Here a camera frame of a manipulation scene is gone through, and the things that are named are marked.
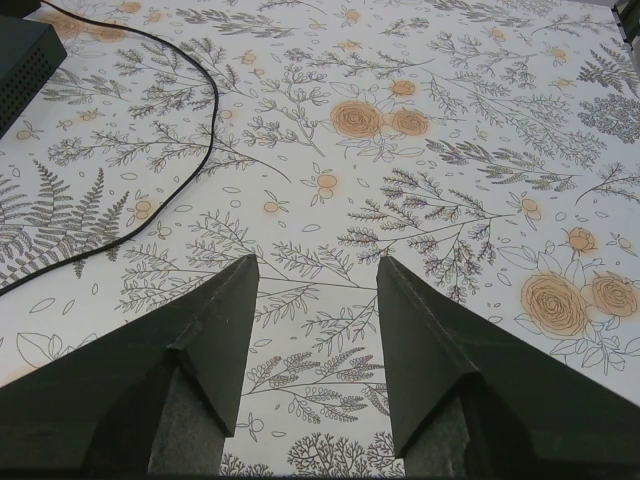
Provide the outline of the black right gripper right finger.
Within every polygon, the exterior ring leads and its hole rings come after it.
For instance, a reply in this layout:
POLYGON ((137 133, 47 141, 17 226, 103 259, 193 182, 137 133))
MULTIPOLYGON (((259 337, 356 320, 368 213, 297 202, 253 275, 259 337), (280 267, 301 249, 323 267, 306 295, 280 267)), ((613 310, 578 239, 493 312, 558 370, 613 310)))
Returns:
POLYGON ((635 476, 639 409, 397 260, 377 271, 394 452, 410 476, 635 476))

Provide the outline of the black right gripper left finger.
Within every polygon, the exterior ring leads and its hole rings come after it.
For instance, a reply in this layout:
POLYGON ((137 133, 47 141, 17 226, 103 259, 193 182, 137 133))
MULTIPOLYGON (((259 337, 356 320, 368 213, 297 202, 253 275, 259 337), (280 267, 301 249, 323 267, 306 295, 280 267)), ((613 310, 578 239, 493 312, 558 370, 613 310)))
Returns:
POLYGON ((215 472, 234 434, 259 283, 244 256, 1 390, 5 472, 215 472))

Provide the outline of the black network switch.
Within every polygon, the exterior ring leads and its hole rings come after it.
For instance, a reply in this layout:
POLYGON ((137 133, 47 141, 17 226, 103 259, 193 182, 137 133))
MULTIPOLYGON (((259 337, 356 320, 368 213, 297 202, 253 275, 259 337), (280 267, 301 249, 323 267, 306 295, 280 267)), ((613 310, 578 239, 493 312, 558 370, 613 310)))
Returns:
POLYGON ((66 57, 66 50, 50 24, 1 17, 1 137, 66 57))

